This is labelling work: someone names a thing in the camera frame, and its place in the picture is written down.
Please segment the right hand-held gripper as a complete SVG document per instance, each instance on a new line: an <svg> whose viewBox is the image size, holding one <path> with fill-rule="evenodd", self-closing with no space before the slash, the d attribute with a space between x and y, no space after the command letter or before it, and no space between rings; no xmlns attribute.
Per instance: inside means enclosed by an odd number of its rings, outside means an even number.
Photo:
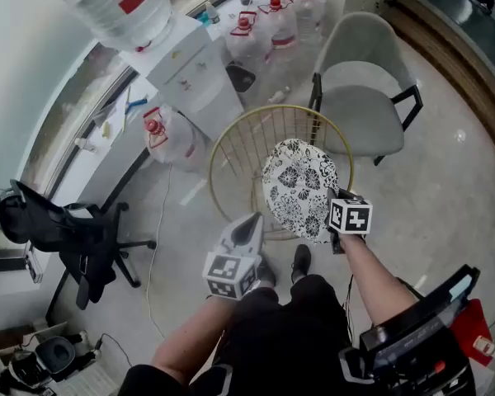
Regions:
<svg viewBox="0 0 495 396"><path fill-rule="evenodd" d="M333 254L343 254L339 235L357 236L362 241L370 233L373 205L362 196L340 188L327 189L328 214L325 219Z"/></svg>

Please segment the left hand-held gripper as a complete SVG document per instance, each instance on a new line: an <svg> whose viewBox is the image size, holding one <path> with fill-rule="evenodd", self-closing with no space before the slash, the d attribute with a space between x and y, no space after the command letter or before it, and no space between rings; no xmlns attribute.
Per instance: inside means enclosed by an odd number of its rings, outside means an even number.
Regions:
<svg viewBox="0 0 495 396"><path fill-rule="evenodd" d="M208 252L202 271L212 295L241 300L258 282L263 234L261 212L246 214L224 229L214 250Z"/></svg>

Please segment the black white floral cushion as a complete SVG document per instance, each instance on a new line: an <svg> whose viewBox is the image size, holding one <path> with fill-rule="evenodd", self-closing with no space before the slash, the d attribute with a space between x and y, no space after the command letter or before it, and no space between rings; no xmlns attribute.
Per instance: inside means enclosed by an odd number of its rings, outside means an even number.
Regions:
<svg viewBox="0 0 495 396"><path fill-rule="evenodd" d="M279 142L262 169L266 205L284 229L311 243L330 241L328 192L339 192L333 160L302 139Z"/></svg>

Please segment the gold wire chair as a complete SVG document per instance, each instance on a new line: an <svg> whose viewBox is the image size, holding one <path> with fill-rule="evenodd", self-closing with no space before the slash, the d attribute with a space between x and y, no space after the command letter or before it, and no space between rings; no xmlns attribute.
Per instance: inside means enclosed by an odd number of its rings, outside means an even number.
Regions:
<svg viewBox="0 0 495 396"><path fill-rule="evenodd" d="M301 139L325 153L328 140L337 136L349 167L350 190L354 179L354 159L344 134L326 116L297 105L259 107L237 118L217 139L208 167L210 196L218 212L230 222L259 211L265 219L267 241L288 241L297 235L281 226L266 205L262 172L279 142Z"/></svg>

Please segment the black office chair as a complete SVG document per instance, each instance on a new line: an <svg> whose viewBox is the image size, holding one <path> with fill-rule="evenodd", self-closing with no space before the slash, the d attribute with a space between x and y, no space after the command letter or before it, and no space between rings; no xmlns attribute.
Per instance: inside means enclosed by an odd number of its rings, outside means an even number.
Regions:
<svg viewBox="0 0 495 396"><path fill-rule="evenodd" d="M139 288L125 264L130 248L157 248L154 240L118 241L120 217L130 207L115 205L113 214L95 204L59 206L18 180L0 193L0 226L13 243L30 243L35 249L59 254L65 270L78 284L76 305L84 310L97 303L104 289L116 279L118 266L131 287Z"/></svg>

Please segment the person's left shoe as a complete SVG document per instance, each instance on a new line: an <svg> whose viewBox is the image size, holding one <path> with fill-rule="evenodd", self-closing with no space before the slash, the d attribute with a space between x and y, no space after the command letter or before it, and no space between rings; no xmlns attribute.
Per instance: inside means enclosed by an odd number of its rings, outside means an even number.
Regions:
<svg viewBox="0 0 495 396"><path fill-rule="evenodd" d="M274 288L276 286L276 275L264 257L257 267L257 279L258 287Z"/></svg>

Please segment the person's right shoe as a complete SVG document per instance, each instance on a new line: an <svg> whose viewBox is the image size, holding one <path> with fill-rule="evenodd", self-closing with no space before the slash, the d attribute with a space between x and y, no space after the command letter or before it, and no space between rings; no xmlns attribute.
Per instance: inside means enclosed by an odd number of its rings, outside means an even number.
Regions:
<svg viewBox="0 0 495 396"><path fill-rule="evenodd" d="M294 260L291 265L291 281L293 284L305 278L311 266L312 254L309 247L305 244L300 244L294 255Z"/></svg>

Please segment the person's black clothing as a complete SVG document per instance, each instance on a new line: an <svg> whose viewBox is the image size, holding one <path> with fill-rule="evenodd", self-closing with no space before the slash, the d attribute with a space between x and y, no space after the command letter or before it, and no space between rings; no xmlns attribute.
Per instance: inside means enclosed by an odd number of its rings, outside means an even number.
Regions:
<svg viewBox="0 0 495 396"><path fill-rule="evenodd" d="M320 275L308 275L290 294L286 305L269 288L246 296L212 366L192 384L137 365L118 396L351 396L337 358L350 342L333 287Z"/></svg>

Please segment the grey body harness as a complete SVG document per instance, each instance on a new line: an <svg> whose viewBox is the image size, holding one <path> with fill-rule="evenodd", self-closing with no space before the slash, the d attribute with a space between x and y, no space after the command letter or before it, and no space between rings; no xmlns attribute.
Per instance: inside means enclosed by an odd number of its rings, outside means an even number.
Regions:
<svg viewBox="0 0 495 396"><path fill-rule="evenodd" d="M356 349L282 357L263 355L238 365L216 363L189 386L190 396L376 396Z"/></svg>

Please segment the white water dispenser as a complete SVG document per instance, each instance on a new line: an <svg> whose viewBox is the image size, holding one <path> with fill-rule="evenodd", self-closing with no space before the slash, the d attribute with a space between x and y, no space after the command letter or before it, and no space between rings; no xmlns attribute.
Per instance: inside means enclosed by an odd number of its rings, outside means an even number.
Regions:
<svg viewBox="0 0 495 396"><path fill-rule="evenodd" d="M120 55L166 104L215 141L243 113L243 105L204 25L185 15L172 16L168 25L158 44Z"/></svg>

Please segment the wooden step platform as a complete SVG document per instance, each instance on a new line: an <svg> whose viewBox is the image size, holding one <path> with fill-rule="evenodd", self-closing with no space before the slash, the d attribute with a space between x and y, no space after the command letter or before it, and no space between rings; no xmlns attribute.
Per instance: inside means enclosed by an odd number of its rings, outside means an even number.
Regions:
<svg viewBox="0 0 495 396"><path fill-rule="evenodd" d="M495 147L495 66L426 0L386 0L382 17L460 94Z"/></svg>

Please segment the red bag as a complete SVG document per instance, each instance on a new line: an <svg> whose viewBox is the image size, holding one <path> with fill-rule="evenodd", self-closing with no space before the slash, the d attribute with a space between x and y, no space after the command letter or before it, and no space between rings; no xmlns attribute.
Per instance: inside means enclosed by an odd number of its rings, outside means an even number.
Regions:
<svg viewBox="0 0 495 396"><path fill-rule="evenodd" d="M474 342L478 337L484 337L490 342L493 341L479 299L468 301L466 307L450 325L450 330L468 358L485 367L489 366L492 358L474 348Z"/></svg>

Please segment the white power strip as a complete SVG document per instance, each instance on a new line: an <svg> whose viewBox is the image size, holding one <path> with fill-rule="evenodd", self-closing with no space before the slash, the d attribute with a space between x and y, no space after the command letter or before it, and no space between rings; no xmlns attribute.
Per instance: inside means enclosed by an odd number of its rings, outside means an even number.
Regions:
<svg viewBox="0 0 495 396"><path fill-rule="evenodd" d="M34 247L31 243L28 243L25 246L24 261L26 269L29 272L32 281L35 284L41 283L44 272L43 269L40 267L36 254L34 252Z"/></svg>

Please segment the cardboard box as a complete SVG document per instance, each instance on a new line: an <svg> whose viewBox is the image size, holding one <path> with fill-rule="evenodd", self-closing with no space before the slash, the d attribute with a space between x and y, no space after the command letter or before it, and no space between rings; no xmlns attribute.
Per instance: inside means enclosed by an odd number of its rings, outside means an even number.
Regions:
<svg viewBox="0 0 495 396"><path fill-rule="evenodd" d="M51 375L38 361L35 348L44 340L61 336L74 346L76 357L61 373ZM115 381L98 363L100 352L88 342L87 334L67 332L67 324L36 331L32 326L20 326L0 332L0 373L11 360L34 354L40 370L40 392L29 394L12 389L10 394L0 396L111 396L116 390Z"/></svg>

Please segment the large clear water bottle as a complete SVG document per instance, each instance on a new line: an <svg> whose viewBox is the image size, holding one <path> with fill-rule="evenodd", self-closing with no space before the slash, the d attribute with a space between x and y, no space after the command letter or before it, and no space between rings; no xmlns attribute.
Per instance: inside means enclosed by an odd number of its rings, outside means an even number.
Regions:
<svg viewBox="0 0 495 396"><path fill-rule="evenodd" d="M105 46L143 52L171 31L170 0L63 0Z"/></svg>

